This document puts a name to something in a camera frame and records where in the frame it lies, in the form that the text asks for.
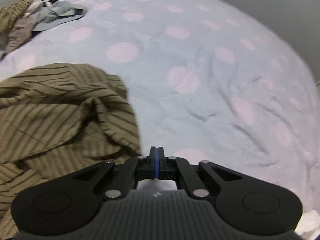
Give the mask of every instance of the clothing pile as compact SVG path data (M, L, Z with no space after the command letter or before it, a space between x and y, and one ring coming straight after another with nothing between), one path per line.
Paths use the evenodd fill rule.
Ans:
M0 9L0 60L39 32L83 17L85 6L65 0L20 0Z
M0 239L18 229L10 204L27 187L140 155L127 88L87 64L29 69L0 83Z

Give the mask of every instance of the polka dot sheet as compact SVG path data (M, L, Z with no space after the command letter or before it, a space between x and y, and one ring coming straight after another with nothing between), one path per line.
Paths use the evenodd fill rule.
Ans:
M319 98L276 34L220 0L68 0L81 19L37 35L0 63L89 63L121 76L142 151L207 159L295 192L320 211Z

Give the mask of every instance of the gray cloth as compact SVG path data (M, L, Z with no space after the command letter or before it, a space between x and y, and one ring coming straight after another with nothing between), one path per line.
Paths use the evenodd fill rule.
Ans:
M41 8L32 30L36 32L45 31L59 24L79 19L86 12L87 8L85 6L60 0L50 6Z

